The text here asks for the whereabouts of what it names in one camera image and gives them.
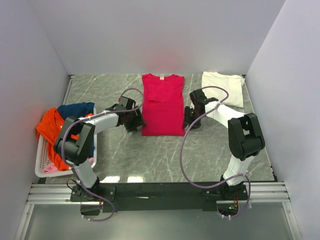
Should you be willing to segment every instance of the floor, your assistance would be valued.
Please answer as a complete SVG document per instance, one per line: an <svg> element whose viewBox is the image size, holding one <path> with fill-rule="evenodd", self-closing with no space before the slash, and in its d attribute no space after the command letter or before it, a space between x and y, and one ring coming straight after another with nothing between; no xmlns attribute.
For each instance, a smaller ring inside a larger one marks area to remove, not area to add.
<svg viewBox="0 0 320 240"><path fill-rule="evenodd" d="M179 74L185 77L184 104L189 106L189 93L201 87L201 74ZM65 97L65 104L94 102L97 113L118 102L126 88L143 91L141 74L74 75ZM253 107L246 85L243 86L244 108ZM141 96L129 91L126 96L139 104ZM231 158L228 130L214 119L205 117L200 129L190 132L183 150L183 165L193 181L219 181ZM123 126L97 135L97 165L94 172L102 183L110 182L184 182L179 166L182 137L148 136L141 132L127 133ZM274 181L266 150L254 158L247 175L252 181ZM47 184L64 184L71 176L47 178Z"/></svg>

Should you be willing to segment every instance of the blue cloth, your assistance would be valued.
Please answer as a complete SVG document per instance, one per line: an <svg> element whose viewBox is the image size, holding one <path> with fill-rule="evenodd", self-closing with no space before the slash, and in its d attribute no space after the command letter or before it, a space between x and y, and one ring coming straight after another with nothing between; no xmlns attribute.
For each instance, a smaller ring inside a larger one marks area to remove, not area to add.
<svg viewBox="0 0 320 240"><path fill-rule="evenodd" d="M63 120L66 120L67 117L81 118L87 116L88 114L93 114L94 107L95 104L93 102L82 102L70 105L61 105L56 110L58 111L59 115L63 118ZM94 156L94 150L95 145L92 142L89 158Z"/></svg>

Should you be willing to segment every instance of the aluminum frame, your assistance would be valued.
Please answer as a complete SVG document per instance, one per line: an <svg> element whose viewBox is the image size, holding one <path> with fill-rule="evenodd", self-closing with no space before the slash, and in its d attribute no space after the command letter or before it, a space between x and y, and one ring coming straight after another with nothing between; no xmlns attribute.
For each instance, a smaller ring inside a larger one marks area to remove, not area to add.
<svg viewBox="0 0 320 240"><path fill-rule="evenodd" d="M65 184L32 184L15 240L25 239L35 205L98 205L99 202L71 202L72 194ZM251 203L282 203L293 240L302 240L298 223L284 182L252 182ZM217 204L231 201L217 201Z"/></svg>

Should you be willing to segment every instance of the pink cloth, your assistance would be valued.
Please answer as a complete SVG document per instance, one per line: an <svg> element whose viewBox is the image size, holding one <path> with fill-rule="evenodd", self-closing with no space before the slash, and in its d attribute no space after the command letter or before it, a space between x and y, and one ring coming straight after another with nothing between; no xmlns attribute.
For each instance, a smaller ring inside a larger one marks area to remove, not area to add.
<svg viewBox="0 0 320 240"><path fill-rule="evenodd" d="M172 74L161 80L148 73L142 75L142 83L142 117L146 124L142 127L142 136L184 136L185 77Z"/></svg>
<svg viewBox="0 0 320 240"><path fill-rule="evenodd" d="M92 165L94 163L94 158L90 157L89 158L89 162ZM60 170L58 170L58 168L54 165L53 162L50 162L44 169L43 169L43 173L44 174L52 174L52 173L57 173L57 172L61 172Z"/></svg>

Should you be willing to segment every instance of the white plastic basket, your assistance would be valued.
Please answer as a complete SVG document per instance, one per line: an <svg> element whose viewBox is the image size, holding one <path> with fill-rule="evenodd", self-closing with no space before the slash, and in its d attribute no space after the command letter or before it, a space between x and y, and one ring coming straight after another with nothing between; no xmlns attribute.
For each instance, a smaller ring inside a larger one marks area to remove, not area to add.
<svg viewBox="0 0 320 240"><path fill-rule="evenodd" d="M39 178L52 178L64 175L72 174L72 171L57 171L52 173L44 173L44 168L51 162L48 158L48 150L47 150L48 141L40 135L38 149L36 152L36 159L35 159L35 175ZM91 167L93 168L97 164L97 135L94 135L93 138L93 164Z"/></svg>

